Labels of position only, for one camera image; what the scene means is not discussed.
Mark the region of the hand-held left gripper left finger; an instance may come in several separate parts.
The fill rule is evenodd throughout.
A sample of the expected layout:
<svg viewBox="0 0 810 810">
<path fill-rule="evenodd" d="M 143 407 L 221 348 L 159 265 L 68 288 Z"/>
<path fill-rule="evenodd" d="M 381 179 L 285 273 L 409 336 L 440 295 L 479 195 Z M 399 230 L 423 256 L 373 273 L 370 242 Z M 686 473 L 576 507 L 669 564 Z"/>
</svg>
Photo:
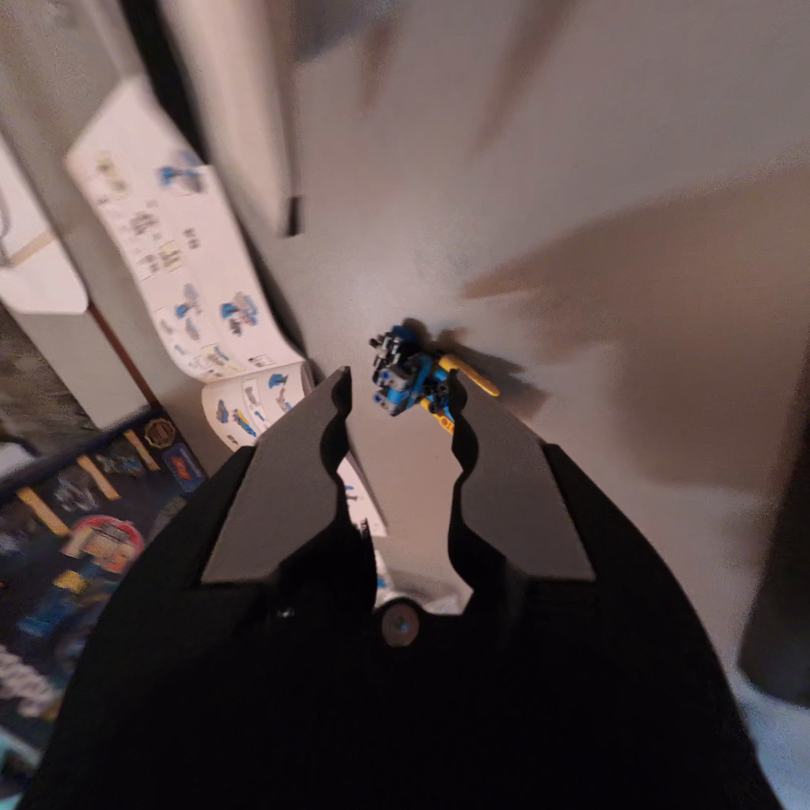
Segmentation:
<svg viewBox="0 0 810 810">
<path fill-rule="evenodd" d="M 349 529 L 338 469 L 348 450 L 348 366 L 339 367 L 266 431 L 252 449 L 203 584 L 259 582 L 310 540 Z"/>
</svg>

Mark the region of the blue yellow brick assembly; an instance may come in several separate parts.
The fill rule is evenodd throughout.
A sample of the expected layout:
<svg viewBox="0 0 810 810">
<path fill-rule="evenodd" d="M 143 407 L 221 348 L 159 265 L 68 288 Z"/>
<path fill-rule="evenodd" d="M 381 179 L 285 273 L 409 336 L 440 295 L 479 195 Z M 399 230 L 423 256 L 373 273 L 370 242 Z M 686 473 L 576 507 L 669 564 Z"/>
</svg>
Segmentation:
<svg viewBox="0 0 810 810">
<path fill-rule="evenodd" d="M 462 359 L 426 348 L 417 332 L 408 326 L 392 326 L 370 339 L 370 347 L 375 353 L 373 401 L 389 416 L 421 408 L 453 435 L 454 419 L 449 408 L 451 373 L 466 375 L 493 398 L 501 393 L 491 380 Z"/>
</svg>

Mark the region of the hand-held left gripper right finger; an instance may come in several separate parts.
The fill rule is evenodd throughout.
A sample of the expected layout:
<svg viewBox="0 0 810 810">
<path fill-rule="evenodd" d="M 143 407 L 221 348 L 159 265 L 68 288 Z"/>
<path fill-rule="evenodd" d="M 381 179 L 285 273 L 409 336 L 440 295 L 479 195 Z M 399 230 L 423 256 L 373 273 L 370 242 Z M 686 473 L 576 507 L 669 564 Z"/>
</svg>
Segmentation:
<svg viewBox="0 0 810 810">
<path fill-rule="evenodd" d="M 466 581 L 505 565 L 530 578 L 595 574 L 540 437 L 462 373 L 451 375 L 452 451 L 461 466 L 448 551 Z"/>
</svg>

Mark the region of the blue robot kit box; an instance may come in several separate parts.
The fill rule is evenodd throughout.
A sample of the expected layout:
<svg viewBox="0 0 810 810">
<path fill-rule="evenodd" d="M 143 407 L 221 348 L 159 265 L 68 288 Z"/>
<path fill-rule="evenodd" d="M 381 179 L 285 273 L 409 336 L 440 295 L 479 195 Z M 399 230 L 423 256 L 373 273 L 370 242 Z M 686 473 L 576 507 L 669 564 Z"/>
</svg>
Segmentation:
<svg viewBox="0 0 810 810">
<path fill-rule="evenodd" d="M 171 417 L 149 410 L 2 482 L 2 742 L 44 752 L 112 594 L 206 479 Z"/>
</svg>

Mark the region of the grey desk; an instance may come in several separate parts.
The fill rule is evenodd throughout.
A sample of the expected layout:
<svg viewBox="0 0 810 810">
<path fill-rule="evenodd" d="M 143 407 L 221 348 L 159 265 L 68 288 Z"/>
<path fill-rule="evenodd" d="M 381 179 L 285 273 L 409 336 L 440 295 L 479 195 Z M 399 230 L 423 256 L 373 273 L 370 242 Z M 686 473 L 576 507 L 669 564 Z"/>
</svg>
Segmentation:
<svg viewBox="0 0 810 810">
<path fill-rule="evenodd" d="M 808 808 L 808 710 L 735 671 L 808 389 L 808 2 L 209 10 L 246 114 L 208 145 L 278 319 L 352 368 L 389 564 L 453 580 L 447 436 L 370 401 L 411 317 L 653 542 Z"/>
</svg>

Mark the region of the open instruction booklet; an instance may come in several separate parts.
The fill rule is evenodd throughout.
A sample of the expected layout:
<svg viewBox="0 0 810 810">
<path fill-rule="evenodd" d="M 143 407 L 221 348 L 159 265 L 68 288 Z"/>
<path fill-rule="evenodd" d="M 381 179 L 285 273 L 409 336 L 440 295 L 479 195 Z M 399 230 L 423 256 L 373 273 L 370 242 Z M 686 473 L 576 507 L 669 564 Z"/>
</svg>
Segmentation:
<svg viewBox="0 0 810 810">
<path fill-rule="evenodd" d="M 140 77 L 105 99 L 66 168 L 167 354 L 203 384 L 213 432 L 231 452 L 255 445 L 315 384 L 270 309 L 216 170 Z"/>
</svg>

